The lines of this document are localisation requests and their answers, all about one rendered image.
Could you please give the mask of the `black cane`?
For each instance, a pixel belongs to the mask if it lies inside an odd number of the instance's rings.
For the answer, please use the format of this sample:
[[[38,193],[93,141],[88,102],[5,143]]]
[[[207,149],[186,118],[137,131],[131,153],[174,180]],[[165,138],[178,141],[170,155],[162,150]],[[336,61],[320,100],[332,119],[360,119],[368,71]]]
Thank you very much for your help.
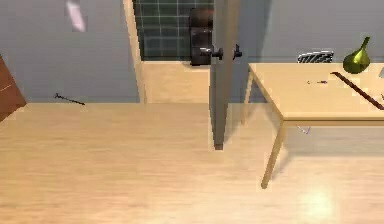
[[[72,102],[72,103],[76,103],[76,104],[79,104],[79,105],[83,105],[83,106],[86,105],[83,102],[80,102],[80,101],[77,101],[77,100],[73,100],[73,99],[69,99],[69,98],[67,98],[65,96],[60,95],[59,93],[55,93],[54,98],[55,99],[63,99],[63,100],[66,100],[66,101],[69,101],[69,102]]]

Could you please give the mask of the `brown wooden cupboard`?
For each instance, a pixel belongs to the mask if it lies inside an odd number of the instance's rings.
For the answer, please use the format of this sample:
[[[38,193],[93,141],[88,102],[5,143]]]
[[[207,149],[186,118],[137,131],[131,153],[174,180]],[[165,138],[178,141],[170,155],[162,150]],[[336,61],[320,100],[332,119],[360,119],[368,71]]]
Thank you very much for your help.
[[[25,105],[26,100],[0,55],[0,122]]]

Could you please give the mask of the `green vase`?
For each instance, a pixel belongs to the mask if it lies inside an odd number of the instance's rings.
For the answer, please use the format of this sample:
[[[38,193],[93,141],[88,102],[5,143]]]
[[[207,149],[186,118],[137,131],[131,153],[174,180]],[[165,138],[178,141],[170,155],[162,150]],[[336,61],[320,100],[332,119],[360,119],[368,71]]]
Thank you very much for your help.
[[[353,53],[347,55],[343,60],[343,69],[350,74],[359,74],[367,69],[371,61],[366,48],[370,41],[370,36],[366,36],[361,46]]]

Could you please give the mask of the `light wooden table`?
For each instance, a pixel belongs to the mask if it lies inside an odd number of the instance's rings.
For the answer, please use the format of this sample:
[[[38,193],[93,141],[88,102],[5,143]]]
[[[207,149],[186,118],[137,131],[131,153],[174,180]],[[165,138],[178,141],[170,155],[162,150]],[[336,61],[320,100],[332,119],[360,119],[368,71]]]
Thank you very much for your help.
[[[250,63],[243,108],[252,84],[279,118],[279,128],[261,181],[268,187],[289,126],[384,126],[379,110],[331,72],[339,72],[384,105],[384,63],[352,75],[340,63]]]

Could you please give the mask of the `grey room door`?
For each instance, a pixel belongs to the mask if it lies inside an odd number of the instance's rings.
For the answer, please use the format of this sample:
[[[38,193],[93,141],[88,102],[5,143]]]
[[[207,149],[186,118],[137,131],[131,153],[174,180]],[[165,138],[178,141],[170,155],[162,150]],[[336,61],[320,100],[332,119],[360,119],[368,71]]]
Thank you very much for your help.
[[[214,0],[212,44],[215,51],[223,49],[223,59],[211,57],[210,67],[209,105],[215,150],[224,146],[239,10],[240,0]]]

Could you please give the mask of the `black white striped object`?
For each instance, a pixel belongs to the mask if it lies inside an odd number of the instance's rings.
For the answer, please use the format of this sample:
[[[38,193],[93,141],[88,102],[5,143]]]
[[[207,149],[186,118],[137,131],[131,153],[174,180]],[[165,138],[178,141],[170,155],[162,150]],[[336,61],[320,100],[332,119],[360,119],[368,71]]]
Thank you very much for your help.
[[[331,63],[333,61],[333,51],[319,51],[304,53],[297,57],[298,63]]]

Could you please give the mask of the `dark brown stick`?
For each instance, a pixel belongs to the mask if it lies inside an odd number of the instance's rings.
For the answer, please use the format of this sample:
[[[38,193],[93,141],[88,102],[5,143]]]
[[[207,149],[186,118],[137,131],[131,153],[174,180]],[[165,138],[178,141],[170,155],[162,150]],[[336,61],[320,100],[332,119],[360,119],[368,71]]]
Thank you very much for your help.
[[[336,77],[338,77],[341,81],[343,81],[346,85],[348,85],[350,88],[352,88],[355,92],[357,92],[360,96],[362,96],[365,100],[367,100],[369,103],[371,103],[377,109],[384,110],[384,105],[382,105],[381,103],[376,101],[374,98],[372,98],[369,94],[367,94],[365,91],[363,91],[361,88],[359,88],[352,81],[347,79],[341,73],[339,73],[339,72],[331,72],[330,74],[333,74]]]

